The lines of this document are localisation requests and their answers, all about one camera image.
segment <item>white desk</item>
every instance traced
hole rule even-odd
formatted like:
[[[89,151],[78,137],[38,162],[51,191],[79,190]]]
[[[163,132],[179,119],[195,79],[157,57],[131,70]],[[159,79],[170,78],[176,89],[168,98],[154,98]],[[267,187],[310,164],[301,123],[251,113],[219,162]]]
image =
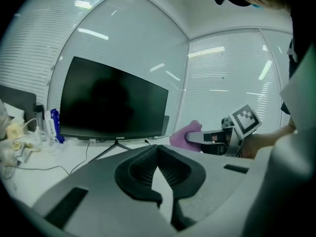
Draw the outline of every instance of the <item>white desk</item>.
[[[148,141],[150,144],[169,145],[168,137]],[[70,173],[75,166],[84,161],[85,151],[89,142],[68,140],[67,143],[68,147],[65,150],[56,149],[51,153],[47,153],[45,151],[33,152],[28,158],[27,163],[21,164],[20,167],[45,169],[60,165]],[[105,151],[112,144],[113,142],[97,142],[96,144],[90,143],[86,162],[80,165],[76,170],[87,164],[91,159]],[[130,142],[125,141],[121,144],[131,149],[148,146],[144,140],[134,140]],[[125,149],[116,147],[102,156],[102,158],[120,154],[125,151]],[[45,191],[67,176],[67,173],[62,168],[45,171],[15,169],[11,179],[3,180],[3,183],[12,197],[32,207]]]

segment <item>black screen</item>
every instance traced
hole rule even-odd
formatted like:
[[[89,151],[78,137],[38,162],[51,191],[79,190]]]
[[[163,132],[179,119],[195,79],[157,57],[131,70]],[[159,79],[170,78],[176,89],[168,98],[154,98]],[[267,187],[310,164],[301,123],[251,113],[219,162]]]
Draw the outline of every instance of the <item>black screen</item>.
[[[161,135],[168,90],[129,73],[74,57],[60,107],[60,132],[81,139]]]

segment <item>clutter on desk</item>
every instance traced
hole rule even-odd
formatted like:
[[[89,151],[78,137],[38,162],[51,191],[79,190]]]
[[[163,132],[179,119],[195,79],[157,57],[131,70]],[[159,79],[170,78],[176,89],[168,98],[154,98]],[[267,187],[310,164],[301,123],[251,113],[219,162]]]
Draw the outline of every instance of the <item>clutter on desk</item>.
[[[0,85],[0,99],[3,103],[22,110],[24,114],[21,118],[24,120],[29,121],[35,118],[34,105],[36,105],[36,95],[34,93]],[[29,131],[34,132],[36,123],[30,122],[27,127]]]
[[[55,137],[59,143],[63,143],[65,138],[60,136],[59,132],[59,112],[56,109],[46,111],[45,122],[48,135]]]
[[[32,151],[38,151],[31,143],[6,140],[0,145],[0,172],[3,178],[9,179],[15,167],[26,162]]]
[[[5,110],[4,103],[0,99],[0,140],[6,136],[6,128],[11,123],[11,118]]]
[[[5,179],[9,179],[14,169],[26,162],[31,152],[52,152],[65,140],[59,135],[59,113],[56,109],[46,112],[47,133],[43,125],[43,106],[34,106],[34,112],[35,118],[25,122],[23,110],[0,100],[0,173]],[[27,129],[31,122],[36,123],[35,132]]]

